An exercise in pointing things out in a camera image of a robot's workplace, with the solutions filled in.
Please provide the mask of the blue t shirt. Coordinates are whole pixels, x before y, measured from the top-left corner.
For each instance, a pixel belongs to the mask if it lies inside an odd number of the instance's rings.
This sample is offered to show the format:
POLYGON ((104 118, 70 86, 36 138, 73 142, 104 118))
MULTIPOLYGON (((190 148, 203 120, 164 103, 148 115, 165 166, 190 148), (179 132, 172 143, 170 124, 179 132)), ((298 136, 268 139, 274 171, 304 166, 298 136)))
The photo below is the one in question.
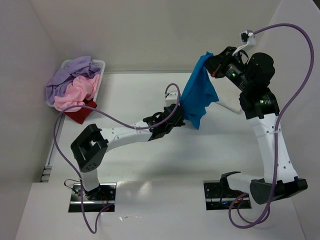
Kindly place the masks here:
POLYGON ((207 52, 197 61, 180 97, 184 119, 191 122, 197 130, 201 118, 207 113, 206 107, 219 101, 218 94, 209 79, 205 62, 214 54, 207 52))

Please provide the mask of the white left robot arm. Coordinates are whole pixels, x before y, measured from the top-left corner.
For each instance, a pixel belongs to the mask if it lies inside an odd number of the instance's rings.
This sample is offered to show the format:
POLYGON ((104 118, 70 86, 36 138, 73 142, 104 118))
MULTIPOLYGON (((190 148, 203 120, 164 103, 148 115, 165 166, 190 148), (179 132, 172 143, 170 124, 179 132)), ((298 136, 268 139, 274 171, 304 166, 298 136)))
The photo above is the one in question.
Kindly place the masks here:
POLYGON ((174 127, 184 125, 183 108, 176 104, 165 106, 163 112, 144 118, 133 124, 133 128, 88 125, 70 146, 80 170, 85 197, 93 201, 102 195, 97 169, 107 152, 129 144, 160 139, 174 127))

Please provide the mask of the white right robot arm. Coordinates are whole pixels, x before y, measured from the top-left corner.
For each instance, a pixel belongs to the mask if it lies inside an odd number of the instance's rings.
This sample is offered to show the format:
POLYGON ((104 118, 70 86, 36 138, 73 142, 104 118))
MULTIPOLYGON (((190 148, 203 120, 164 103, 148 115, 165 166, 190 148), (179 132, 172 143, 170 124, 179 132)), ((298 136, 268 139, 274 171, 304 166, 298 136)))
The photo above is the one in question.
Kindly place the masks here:
POLYGON ((244 50, 228 46, 205 61, 205 68, 215 79, 228 78, 239 90, 239 103, 256 136, 263 161, 262 177, 245 175, 240 171, 221 176, 226 189, 249 191, 259 204, 292 197, 308 188, 306 179, 294 169, 277 123, 280 108, 269 89, 275 74, 274 60, 258 52, 243 62, 244 50))

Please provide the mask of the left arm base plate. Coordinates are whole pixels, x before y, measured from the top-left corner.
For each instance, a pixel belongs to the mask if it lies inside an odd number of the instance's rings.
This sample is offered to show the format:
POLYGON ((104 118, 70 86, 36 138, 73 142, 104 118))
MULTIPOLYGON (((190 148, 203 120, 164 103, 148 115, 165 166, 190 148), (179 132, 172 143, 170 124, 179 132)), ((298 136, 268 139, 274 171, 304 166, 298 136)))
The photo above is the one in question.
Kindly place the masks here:
POLYGON ((69 213, 80 213, 81 193, 83 195, 83 207, 86 213, 98 213, 104 207, 104 212, 115 211, 116 183, 100 183, 100 192, 93 197, 87 197, 85 191, 81 192, 79 183, 74 183, 68 207, 69 213))

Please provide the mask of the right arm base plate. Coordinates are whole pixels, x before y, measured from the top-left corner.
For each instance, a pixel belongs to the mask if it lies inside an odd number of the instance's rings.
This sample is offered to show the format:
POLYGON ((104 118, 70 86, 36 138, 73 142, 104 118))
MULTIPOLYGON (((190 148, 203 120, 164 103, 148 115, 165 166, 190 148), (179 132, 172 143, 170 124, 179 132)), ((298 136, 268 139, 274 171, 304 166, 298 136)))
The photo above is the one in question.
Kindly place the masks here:
POLYGON ((228 210, 233 200, 243 194, 239 190, 230 190, 224 193, 218 180, 204 181, 203 188, 207 211, 228 210))

